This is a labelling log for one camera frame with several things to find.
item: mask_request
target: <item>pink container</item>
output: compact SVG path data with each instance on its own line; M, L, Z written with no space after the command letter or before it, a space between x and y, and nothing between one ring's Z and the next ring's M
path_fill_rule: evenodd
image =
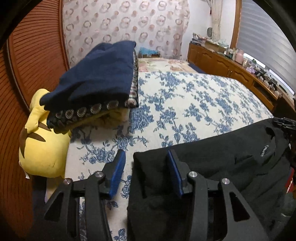
M239 64L243 64L244 62L244 52L243 50L239 49L237 56L235 58L235 61L238 62Z

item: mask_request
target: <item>metal screw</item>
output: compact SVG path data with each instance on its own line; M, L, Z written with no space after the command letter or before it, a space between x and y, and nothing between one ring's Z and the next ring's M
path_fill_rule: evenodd
M72 182L71 178L66 178L63 180L63 183L69 185Z
M101 172L101 171L98 171L94 174L96 177L103 177L104 176L104 173Z
M222 179L222 182L225 184L225 185L228 185L230 183L230 180L227 179L227 178L223 178Z
M197 172L189 172L190 177L197 177Z

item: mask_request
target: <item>lace curtain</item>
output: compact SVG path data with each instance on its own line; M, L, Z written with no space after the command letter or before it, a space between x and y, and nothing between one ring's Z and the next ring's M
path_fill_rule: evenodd
M222 14L222 1L223 0L211 0L212 21L213 21L212 40L214 40L214 41L218 41L220 39L220 22L221 22L221 14Z
M101 42L134 40L137 49L179 58L189 21L187 0L64 0L64 37L70 66Z

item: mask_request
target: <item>floral bedspread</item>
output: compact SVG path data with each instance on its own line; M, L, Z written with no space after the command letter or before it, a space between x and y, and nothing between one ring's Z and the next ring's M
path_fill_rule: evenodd
M139 72L182 71L196 73L187 61L165 58L139 58Z
M105 203L114 240L127 238L127 205L133 153L227 133L272 117L261 101L236 80L188 72L140 72L140 107L114 129L76 128L66 177L87 178L126 151L126 166L115 198ZM81 199L81 215L84 200ZM81 219L81 240L86 240Z

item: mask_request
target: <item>wooden window frame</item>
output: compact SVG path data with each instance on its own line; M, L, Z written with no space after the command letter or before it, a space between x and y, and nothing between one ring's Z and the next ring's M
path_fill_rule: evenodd
M233 27L233 34L232 40L230 44L230 48L235 48L237 45L237 38L239 35L239 23L240 23L240 16L242 10L242 0L236 0L235 3L235 19L234 19L234 27Z

